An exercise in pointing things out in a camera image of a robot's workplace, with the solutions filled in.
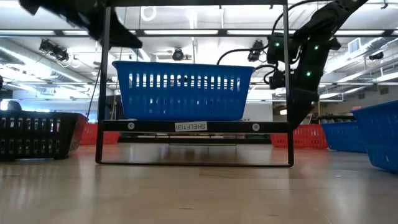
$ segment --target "floor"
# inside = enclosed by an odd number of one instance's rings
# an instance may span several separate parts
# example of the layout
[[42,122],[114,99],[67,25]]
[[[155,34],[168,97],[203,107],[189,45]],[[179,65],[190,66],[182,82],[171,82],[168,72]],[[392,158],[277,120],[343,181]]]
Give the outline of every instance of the floor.
[[[270,146],[119,144],[124,161],[285,162]],[[297,149],[291,169],[105,166],[94,148],[64,161],[0,164],[0,223],[397,223],[398,175],[365,154]]]

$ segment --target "red crate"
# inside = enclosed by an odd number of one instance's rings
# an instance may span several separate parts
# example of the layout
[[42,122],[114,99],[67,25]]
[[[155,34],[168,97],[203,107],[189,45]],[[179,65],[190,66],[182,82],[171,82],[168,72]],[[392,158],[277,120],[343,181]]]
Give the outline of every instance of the red crate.
[[[271,134],[274,147],[287,147],[287,134]],[[294,148],[327,149],[325,133],[319,124],[303,124],[293,132]]]
[[[97,142],[98,124],[86,124],[83,134],[81,135],[80,145],[95,145]],[[119,140],[119,132],[104,131],[104,144],[117,144]]]

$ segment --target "blue basket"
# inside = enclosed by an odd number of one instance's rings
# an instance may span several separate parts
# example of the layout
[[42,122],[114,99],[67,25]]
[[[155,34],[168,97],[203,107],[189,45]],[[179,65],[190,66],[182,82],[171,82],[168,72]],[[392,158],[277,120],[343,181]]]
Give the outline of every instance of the blue basket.
[[365,152],[366,148],[357,122],[322,124],[329,149],[345,152]]
[[398,172],[398,101],[354,110],[371,164]]
[[124,115],[161,121],[234,121],[243,117],[253,67],[113,62]]

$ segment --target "black cable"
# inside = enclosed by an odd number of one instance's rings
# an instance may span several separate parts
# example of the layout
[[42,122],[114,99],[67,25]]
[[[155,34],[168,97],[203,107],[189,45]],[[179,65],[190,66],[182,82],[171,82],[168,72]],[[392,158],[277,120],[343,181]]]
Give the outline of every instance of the black cable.
[[259,49],[251,48],[251,49],[234,49],[234,50],[229,50],[229,51],[225,52],[225,53],[218,59],[217,65],[220,64],[220,62],[221,62],[221,60],[223,59],[223,57],[227,56],[227,55],[230,54],[230,53],[233,53],[233,52],[245,52],[245,51],[252,51],[252,50],[265,50],[267,47],[268,47],[268,44],[265,45],[265,46],[263,46],[263,47],[261,47],[261,48],[259,48]]
[[[289,8],[287,8],[287,10],[291,10],[297,6],[301,6],[302,4],[306,4],[306,3],[311,3],[311,2],[319,2],[319,1],[329,1],[329,0],[305,0],[305,1],[300,1],[296,4],[291,5]],[[281,15],[279,15],[279,17],[275,20],[274,26],[272,27],[272,32],[271,35],[274,34],[274,31],[276,29],[276,25],[278,24],[279,20],[284,16],[284,14],[282,13]]]
[[269,82],[266,80],[266,78],[267,78],[268,75],[274,73],[274,72],[278,69],[278,64],[277,64],[277,65],[260,65],[260,66],[256,67],[256,70],[259,70],[259,69],[261,69],[261,68],[273,68],[272,71],[266,73],[266,74],[264,75],[264,77],[262,78],[262,80],[264,81],[264,83],[266,83],[266,84],[269,85]]
[[[267,55],[267,52],[265,51],[265,50],[262,50],[262,53],[264,53],[265,55]],[[267,59],[265,59],[265,61],[262,61],[262,60],[260,60],[260,57],[259,57],[259,62],[261,62],[261,63],[266,63],[267,62]]]
[[93,94],[92,94],[91,100],[90,100],[90,105],[88,106],[88,111],[87,111],[87,118],[88,119],[89,119],[89,116],[90,116],[91,104],[93,103],[93,100],[94,100],[95,89],[97,87],[98,80],[100,79],[101,70],[102,70],[102,63],[101,63],[101,66],[99,66],[99,70],[98,70],[98,74],[97,74],[97,80],[95,81]]
[[301,57],[301,51],[298,53],[298,56],[295,60],[292,61],[292,64],[295,64]]

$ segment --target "fluorescent light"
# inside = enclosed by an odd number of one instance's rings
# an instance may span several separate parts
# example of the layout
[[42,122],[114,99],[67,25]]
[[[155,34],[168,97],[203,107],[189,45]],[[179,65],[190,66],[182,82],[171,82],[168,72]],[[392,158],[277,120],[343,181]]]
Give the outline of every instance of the fluorescent light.
[[[283,33],[284,30],[279,29],[279,30],[275,30],[275,32],[281,32],[281,33]],[[296,30],[289,30],[289,33],[290,33],[290,34],[294,34],[294,32],[296,32]]]
[[218,30],[145,30],[147,35],[215,35]]
[[358,88],[355,88],[355,89],[352,89],[352,90],[348,90],[348,91],[345,91],[344,94],[353,93],[353,92],[356,92],[356,91],[358,91],[358,90],[362,90],[363,88],[364,88],[364,87],[358,87]]
[[88,35],[85,30],[64,30],[62,32],[65,35]]
[[[290,34],[294,34],[296,30],[289,30]],[[271,30],[227,30],[228,35],[271,35]]]
[[394,79],[394,78],[398,78],[398,72],[394,72],[392,74],[383,75],[381,77],[375,78],[374,81],[375,82],[383,82],[383,81],[391,80],[391,79]]
[[228,35],[271,35],[271,30],[227,30]]
[[335,35],[380,35],[384,30],[338,30]]
[[55,35],[52,30],[0,30],[0,35]]
[[378,83],[378,85],[398,85],[398,83]]
[[327,99],[339,95],[340,93],[325,93],[319,96],[319,99]]
[[373,83],[337,83],[337,85],[373,85]]

